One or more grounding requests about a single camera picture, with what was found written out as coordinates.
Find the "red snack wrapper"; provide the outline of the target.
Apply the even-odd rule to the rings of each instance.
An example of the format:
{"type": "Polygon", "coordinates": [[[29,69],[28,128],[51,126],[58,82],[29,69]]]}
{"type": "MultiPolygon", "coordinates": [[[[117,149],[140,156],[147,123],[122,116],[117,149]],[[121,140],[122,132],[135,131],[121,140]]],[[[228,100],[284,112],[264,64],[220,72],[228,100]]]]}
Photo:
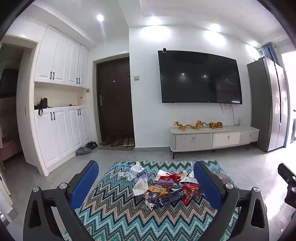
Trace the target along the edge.
{"type": "Polygon", "coordinates": [[[182,197],[182,203],[187,206],[190,203],[190,200],[200,194],[200,185],[199,184],[190,184],[190,183],[184,183],[183,184],[183,197],[182,197]]]}

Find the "brown snack bag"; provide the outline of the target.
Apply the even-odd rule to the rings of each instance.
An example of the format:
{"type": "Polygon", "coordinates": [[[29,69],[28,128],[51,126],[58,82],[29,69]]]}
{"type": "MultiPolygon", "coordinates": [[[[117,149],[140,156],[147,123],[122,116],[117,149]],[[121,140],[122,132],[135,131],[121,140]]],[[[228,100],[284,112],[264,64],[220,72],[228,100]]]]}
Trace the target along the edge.
{"type": "Polygon", "coordinates": [[[145,205],[150,209],[165,206],[169,203],[179,201],[183,197],[183,190],[172,190],[172,185],[167,183],[153,183],[144,194],[145,205]]]}

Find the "red white paper bag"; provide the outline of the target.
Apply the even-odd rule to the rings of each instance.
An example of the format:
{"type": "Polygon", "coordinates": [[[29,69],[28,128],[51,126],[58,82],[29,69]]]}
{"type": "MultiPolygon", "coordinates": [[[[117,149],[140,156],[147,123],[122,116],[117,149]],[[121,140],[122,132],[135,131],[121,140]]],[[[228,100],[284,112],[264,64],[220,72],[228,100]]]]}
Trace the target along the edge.
{"type": "Polygon", "coordinates": [[[159,182],[159,181],[165,181],[165,182],[169,182],[170,180],[172,180],[173,182],[180,182],[183,178],[185,178],[187,176],[187,172],[186,171],[180,171],[177,173],[169,173],[163,170],[159,170],[156,177],[154,178],[155,181],[159,182]]]}

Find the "white yellow bag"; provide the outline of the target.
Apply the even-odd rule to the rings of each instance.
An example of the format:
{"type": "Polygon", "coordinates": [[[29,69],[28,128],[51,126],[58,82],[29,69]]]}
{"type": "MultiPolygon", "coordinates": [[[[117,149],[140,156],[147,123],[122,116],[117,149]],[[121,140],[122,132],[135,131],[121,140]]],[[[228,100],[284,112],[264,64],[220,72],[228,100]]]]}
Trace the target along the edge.
{"type": "Polygon", "coordinates": [[[137,183],[134,185],[132,192],[134,196],[144,195],[148,190],[148,181],[146,178],[139,178],[137,183]]]}

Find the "white blue milk powder bag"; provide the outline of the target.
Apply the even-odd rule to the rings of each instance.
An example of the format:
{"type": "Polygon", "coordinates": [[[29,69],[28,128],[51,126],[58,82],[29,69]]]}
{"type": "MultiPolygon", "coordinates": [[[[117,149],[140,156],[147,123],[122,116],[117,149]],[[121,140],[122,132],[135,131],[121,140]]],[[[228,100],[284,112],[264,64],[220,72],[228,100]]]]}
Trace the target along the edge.
{"type": "Polygon", "coordinates": [[[191,171],[187,176],[182,178],[180,183],[198,184],[197,179],[194,176],[194,171],[191,171]]]}

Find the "grey slipper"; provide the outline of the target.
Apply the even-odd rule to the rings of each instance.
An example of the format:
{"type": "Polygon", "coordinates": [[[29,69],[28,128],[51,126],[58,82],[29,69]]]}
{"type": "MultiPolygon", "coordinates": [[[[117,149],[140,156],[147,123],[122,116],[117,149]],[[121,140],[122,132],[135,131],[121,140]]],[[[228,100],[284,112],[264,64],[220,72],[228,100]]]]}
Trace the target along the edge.
{"type": "Polygon", "coordinates": [[[88,155],[92,152],[90,148],[87,147],[81,147],[75,151],[76,156],[83,156],[83,155],[88,155]]]}

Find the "black shoes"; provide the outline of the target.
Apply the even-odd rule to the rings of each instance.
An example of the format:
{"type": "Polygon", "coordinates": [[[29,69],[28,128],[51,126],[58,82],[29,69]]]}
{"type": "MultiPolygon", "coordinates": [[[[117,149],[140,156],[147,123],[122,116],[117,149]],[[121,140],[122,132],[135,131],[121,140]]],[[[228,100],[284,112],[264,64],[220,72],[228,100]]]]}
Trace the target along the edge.
{"type": "Polygon", "coordinates": [[[95,141],[91,141],[91,142],[87,143],[85,147],[90,150],[94,150],[98,147],[98,144],[95,141]]]}

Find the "white lower shoe cabinet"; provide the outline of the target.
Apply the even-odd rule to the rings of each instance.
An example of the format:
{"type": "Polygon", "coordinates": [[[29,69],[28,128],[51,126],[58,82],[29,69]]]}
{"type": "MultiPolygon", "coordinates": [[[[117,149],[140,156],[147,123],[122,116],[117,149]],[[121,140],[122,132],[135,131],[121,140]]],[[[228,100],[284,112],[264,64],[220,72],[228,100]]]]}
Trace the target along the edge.
{"type": "Polygon", "coordinates": [[[91,141],[86,106],[65,106],[34,111],[41,155],[48,172],[71,159],[75,151],[91,141]]]}

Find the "golden tiger figurine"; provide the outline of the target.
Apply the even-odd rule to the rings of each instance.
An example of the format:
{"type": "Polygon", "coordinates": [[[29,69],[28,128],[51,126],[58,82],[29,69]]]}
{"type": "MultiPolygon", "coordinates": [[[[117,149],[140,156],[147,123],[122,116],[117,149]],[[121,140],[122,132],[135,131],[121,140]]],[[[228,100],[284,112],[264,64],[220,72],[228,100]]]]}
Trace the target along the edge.
{"type": "Polygon", "coordinates": [[[209,123],[209,127],[210,128],[222,128],[223,127],[223,123],[222,122],[216,122],[216,123],[209,123]]]}

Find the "white TV cabinet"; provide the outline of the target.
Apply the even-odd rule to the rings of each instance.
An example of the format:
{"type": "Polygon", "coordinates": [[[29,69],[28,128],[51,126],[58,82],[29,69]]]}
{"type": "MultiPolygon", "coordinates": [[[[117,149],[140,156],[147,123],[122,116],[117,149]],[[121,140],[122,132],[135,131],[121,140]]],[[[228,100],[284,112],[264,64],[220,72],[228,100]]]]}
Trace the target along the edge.
{"type": "Polygon", "coordinates": [[[224,126],[222,128],[170,129],[170,149],[173,154],[215,150],[249,145],[258,141],[259,129],[251,126],[224,126]]]}

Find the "golden dragon figurine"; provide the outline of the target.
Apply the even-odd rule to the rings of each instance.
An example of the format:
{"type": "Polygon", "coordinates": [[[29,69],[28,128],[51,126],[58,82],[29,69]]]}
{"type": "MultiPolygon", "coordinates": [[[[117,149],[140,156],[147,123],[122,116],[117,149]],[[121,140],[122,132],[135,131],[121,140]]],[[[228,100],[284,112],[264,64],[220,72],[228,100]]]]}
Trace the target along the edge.
{"type": "Polygon", "coordinates": [[[191,125],[191,124],[183,125],[183,124],[181,124],[178,121],[174,121],[174,124],[173,125],[174,126],[177,126],[179,129],[185,131],[187,128],[198,130],[200,126],[204,126],[204,125],[208,125],[208,124],[205,123],[205,122],[203,122],[203,121],[201,121],[201,120],[196,120],[195,125],[191,125]]]}

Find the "brown shoes at door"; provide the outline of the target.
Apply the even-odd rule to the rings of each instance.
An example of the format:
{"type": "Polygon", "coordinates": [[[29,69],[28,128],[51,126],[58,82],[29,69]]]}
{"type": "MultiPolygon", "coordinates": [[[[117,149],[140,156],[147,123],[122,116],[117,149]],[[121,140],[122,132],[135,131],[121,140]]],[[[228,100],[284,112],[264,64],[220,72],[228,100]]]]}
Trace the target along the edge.
{"type": "Polygon", "coordinates": [[[108,137],[106,140],[102,141],[100,145],[102,146],[110,145],[111,147],[123,146],[124,148],[129,148],[129,147],[134,147],[135,142],[134,142],[134,138],[111,139],[108,137]]]}

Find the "black handbag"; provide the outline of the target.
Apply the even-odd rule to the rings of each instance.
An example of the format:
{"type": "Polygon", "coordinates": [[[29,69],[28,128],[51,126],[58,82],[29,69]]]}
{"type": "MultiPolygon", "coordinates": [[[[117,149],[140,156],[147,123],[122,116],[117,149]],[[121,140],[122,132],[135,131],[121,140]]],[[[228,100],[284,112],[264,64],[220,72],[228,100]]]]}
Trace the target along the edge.
{"type": "Polygon", "coordinates": [[[34,110],[38,111],[38,115],[42,116],[44,109],[50,108],[48,105],[48,99],[47,98],[41,98],[39,104],[34,106],[34,110]]]}

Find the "dark brown entrance door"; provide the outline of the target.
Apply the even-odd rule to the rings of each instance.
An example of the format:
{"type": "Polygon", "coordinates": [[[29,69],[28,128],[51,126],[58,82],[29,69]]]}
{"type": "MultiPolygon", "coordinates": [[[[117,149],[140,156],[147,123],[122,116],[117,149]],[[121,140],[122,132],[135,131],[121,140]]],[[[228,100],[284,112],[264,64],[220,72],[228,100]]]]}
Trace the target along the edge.
{"type": "Polygon", "coordinates": [[[101,140],[134,138],[130,59],[99,63],[96,69],[101,140]]]}

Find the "wall mounted black television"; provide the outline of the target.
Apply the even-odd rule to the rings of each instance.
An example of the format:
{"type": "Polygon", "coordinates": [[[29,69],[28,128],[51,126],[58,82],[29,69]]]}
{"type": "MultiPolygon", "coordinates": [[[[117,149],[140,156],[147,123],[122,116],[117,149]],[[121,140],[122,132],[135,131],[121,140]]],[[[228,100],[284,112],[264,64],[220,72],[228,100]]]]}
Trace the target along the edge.
{"type": "Polygon", "coordinates": [[[163,103],[242,104],[235,59],[167,49],[158,58],[163,103]]]}

